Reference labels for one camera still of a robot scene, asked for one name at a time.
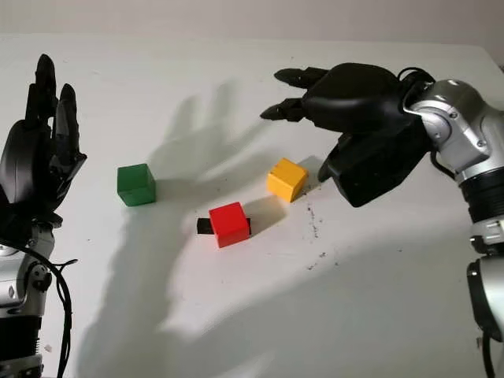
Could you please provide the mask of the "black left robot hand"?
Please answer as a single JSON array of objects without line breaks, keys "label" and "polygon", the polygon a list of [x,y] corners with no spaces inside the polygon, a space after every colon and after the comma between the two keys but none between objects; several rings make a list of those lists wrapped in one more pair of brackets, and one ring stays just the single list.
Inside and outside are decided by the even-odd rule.
[{"label": "black left robot hand", "polygon": [[10,129],[1,157],[1,215],[21,222],[54,215],[87,160],[80,151],[76,92],[57,93],[52,59],[42,54],[24,118]]}]

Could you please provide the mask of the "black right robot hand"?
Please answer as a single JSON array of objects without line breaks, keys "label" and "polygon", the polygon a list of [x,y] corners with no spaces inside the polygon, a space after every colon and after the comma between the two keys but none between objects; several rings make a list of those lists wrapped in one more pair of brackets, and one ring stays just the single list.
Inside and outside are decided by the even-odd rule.
[{"label": "black right robot hand", "polygon": [[414,117],[401,110],[402,84],[385,68],[342,63],[332,69],[286,68],[274,77],[304,89],[300,98],[286,98],[261,113],[265,120],[311,121],[332,132],[367,134],[409,124]]}]

